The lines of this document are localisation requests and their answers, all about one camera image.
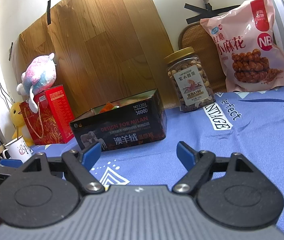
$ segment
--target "pink snack bag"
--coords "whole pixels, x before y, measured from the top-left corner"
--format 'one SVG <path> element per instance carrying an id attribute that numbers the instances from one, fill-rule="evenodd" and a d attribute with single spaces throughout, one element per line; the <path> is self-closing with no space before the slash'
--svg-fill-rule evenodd
<path id="1" fill-rule="evenodd" d="M 284 86 L 284 53 L 272 43 L 273 23 L 271 0 L 248 0 L 200 21 L 217 46 L 228 92 Z"/>

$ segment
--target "ridged gray surface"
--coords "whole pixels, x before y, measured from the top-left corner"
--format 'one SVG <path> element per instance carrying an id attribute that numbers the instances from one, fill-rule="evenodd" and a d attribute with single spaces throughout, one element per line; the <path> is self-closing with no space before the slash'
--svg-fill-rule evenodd
<path id="1" fill-rule="evenodd" d="M 197 209 L 189 196 L 166 186 L 111 186 L 83 199 L 62 222 L 40 229 L 0 226 L 0 240 L 284 240 L 275 227 L 235 231 L 221 227 Z"/>

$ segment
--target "plush toy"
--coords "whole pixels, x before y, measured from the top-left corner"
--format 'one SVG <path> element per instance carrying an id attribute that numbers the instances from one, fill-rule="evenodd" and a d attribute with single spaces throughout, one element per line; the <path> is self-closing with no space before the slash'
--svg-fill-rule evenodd
<path id="1" fill-rule="evenodd" d="M 35 114 L 38 108 L 34 102 L 34 96 L 50 88 L 56 80 L 53 58 L 54 53 L 35 58 L 22 74 L 22 84 L 18 84 L 16 88 L 19 95 L 29 96 L 29 108 Z"/>
<path id="2" fill-rule="evenodd" d="M 30 147 L 34 144 L 31 135 L 29 134 L 29 130 L 24 122 L 24 118 L 20 109 L 20 102 L 14 103 L 10 109 L 10 116 L 13 124 L 16 127 L 15 133 L 12 136 L 12 139 L 17 138 L 18 136 L 23 135 L 23 139 L 26 142 L 26 145 Z"/>

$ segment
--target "jar label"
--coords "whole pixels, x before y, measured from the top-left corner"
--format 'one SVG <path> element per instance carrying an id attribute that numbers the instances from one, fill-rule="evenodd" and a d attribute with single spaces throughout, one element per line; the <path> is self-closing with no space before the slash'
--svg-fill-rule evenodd
<path id="1" fill-rule="evenodd" d="M 186 106 L 203 101 L 209 97 L 196 65 L 183 69 L 173 76 L 178 84 Z"/>

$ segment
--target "pink and blue plush toy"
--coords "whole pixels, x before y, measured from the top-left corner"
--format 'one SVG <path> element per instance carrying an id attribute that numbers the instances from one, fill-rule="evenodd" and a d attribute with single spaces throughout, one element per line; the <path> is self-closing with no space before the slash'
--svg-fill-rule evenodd
<path id="1" fill-rule="evenodd" d="M 56 80 L 56 70 L 53 61 L 54 53 L 49 56 L 39 56 L 28 66 L 22 74 L 22 84 L 18 84 L 16 91 L 21 96 L 29 96 L 29 108 L 35 114 L 38 112 L 34 96 L 50 88 Z"/>

